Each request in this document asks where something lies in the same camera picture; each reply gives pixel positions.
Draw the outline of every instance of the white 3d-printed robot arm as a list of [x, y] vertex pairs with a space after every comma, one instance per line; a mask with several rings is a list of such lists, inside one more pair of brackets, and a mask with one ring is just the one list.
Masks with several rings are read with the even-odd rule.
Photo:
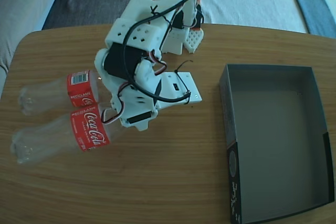
[[[120, 45], [126, 33], [136, 22], [160, 13], [182, 0], [131, 0], [109, 31], [105, 49], [96, 56], [95, 66], [103, 84], [112, 93], [111, 106], [118, 111], [118, 118], [125, 127], [135, 126], [139, 131], [148, 128], [148, 121], [157, 117], [159, 110], [169, 106], [195, 103], [202, 100], [196, 84], [188, 72], [155, 72], [153, 66], [162, 64], [161, 52], [180, 55], [184, 45], [194, 52], [203, 39], [199, 28], [191, 30], [196, 23], [197, 0], [189, 0], [178, 10], [140, 25], [132, 32], [127, 42], [126, 56], [135, 82], [152, 94], [168, 99], [183, 97], [190, 92], [190, 98], [167, 103], [149, 97], [132, 85], [128, 85], [122, 72]], [[183, 12], [183, 26], [172, 27], [175, 17]]]

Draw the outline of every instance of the wooden table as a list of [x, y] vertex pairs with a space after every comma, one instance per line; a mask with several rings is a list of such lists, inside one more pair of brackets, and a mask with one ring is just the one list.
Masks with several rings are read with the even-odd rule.
[[[149, 130], [127, 133], [110, 147], [60, 156], [39, 166], [16, 164], [9, 145], [34, 118], [17, 105], [24, 84], [93, 68], [110, 25], [44, 30], [20, 43], [0, 102], [0, 223], [229, 223], [226, 143], [218, 81], [227, 63], [313, 66], [336, 158], [336, 40], [270, 29], [205, 25], [196, 54], [182, 61], [203, 102], [160, 112]], [[275, 223], [335, 223], [336, 204]]]

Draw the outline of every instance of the black box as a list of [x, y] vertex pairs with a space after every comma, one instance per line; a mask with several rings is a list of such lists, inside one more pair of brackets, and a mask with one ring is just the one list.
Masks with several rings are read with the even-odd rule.
[[227, 65], [220, 80], [233, 224], [334, 201], [331, 148], [312, 68]]

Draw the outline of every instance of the hole in bracket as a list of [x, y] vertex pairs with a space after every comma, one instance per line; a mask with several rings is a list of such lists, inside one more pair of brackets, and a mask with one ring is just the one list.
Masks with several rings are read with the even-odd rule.
[[176, 91], [179, 91], [179, 90], [180, 90], [176, 83], [174, 83], [173, 85], [174, 85], [174, 89], [175, 89]]

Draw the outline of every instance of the coca-cola bottle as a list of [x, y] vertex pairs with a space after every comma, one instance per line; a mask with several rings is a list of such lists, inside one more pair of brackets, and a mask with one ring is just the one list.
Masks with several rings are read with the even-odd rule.
[[10, 150], [19, 164], [36, 164], [58, 154], [106, 146], [124, 129], [109, 104], [93, 104], [51, 123], [16, 132]]
[[55, 107], [70, 109], [109, 102], [110, 99], [111, 93], [103, 85], [98, 73], [87, 70], [52, 82], [24, 86], [18, 103], [25, 115], [36, 115]]

